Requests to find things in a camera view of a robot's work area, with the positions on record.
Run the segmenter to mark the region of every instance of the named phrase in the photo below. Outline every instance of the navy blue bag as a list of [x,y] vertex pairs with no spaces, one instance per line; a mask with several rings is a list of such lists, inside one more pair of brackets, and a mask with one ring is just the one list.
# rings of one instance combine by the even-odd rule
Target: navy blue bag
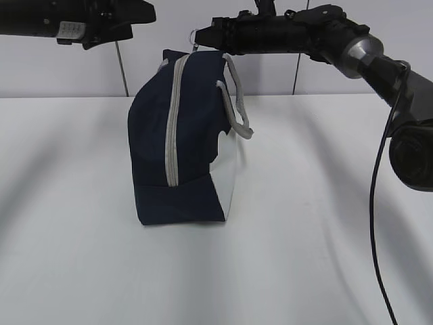
[[[226,63],[243,125],[235,119],[227,91]],[[246,139],[253,134],[227,54],[164,51],[158,73],[133,102],[128,128],[142,224],[226,221],[235,179],[235,132]],[[212,166],[217,162],[221,168]]]

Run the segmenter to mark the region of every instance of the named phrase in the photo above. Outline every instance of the white bag panel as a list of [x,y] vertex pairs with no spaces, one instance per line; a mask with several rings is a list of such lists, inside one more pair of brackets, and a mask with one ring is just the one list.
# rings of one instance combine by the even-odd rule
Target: white bag panel
[[218,156],[210,164],[210,176],[214,182],[216,194],[227,220],[230,212],[231,197],[235,187],[237,159],[237,136],[232,129],[226,135],[224,131],[218,137]]

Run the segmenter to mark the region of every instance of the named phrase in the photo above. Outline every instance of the tile grout line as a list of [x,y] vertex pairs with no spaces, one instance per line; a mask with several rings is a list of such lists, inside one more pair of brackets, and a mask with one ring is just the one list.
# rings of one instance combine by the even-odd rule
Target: tile grout line
[[[310,0],[307,0],[307,2],[306,2],[306,9],[308,10],[309,7],[310,7]],[[294,81],[294,84],[293,84],[292,95],[294,95],[295,92],[296,92],[296,84],[298,82],[299,66],[300,66],[300,54],[298,55],[298,63],[296,64],[295,81]]]
[[124,73],[124,67],[123,67],[123,60],[122,60],[122,54],[120,52],[119,42],[116,42],[116,51],[117,51],[117,58],[119,60],[120,65],[120,71],[122,73],[122,80],[123,80],[123,86],[124,86],[124,92],[129,97],[129,90],[128,90],[128,84],[127,84],[127,77]]

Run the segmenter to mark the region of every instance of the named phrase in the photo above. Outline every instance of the sticker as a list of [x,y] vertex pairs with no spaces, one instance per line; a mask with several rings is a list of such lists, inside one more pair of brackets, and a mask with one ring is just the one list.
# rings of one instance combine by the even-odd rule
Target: sticker
[[82,39],[86,33],[84,22],[60,22],[58,39]]

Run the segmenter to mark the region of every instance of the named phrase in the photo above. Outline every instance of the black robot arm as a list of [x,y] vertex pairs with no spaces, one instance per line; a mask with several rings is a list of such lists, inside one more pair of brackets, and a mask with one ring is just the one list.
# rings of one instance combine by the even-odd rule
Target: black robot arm
[[370,28],[349,20],[340,7],[277,16],[273,0],[256,3],[258,15],[242,11],[236,18],[213,18],[211,27],[196,33],[196,43],[232,55],[304,53],[348,78],[364,78],[395,108],[387,134],[394,171],[410,188],[433,192],[433,83],[410,71],[408,63],[385,56]]

